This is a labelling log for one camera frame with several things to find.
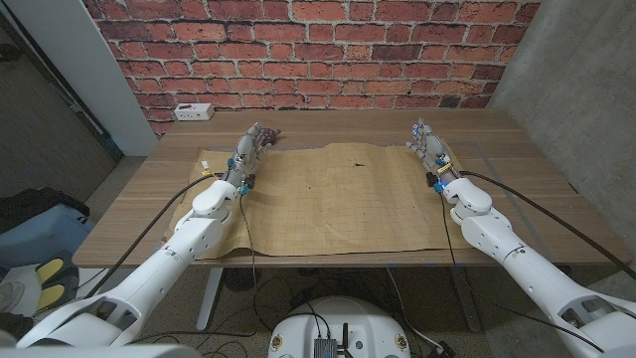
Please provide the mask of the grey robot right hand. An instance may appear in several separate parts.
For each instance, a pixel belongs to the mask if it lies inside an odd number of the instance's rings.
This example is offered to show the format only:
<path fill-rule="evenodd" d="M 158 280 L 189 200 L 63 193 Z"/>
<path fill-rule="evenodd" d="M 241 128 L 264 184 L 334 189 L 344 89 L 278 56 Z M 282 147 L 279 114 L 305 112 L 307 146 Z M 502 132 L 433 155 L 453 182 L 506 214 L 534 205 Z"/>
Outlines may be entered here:
<path fill-rule="evenodd" d="M 426 181 L 437 193 L 458 179 L 460 174 L 454 169 L 447 146 L 420 117 L 412 127 L 413 141 L 405 145 L 421 160 L 426 171 Z"/>

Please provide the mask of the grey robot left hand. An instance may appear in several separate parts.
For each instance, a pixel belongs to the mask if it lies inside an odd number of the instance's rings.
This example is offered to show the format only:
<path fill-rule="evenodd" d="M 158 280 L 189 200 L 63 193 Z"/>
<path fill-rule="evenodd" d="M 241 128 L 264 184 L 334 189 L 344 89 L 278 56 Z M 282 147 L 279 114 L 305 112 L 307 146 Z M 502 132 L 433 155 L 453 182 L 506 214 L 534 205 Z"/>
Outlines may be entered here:
<path fill-rule="evenodd" d="M 229 160 L 229 168 L 222 176 L 226 182 L 238 186 L 254 174 L 260 159 L 271 146 L 272 139 L 267 136 L 267 128 L 255 123 L 239 139 L 234 154 Z"/>

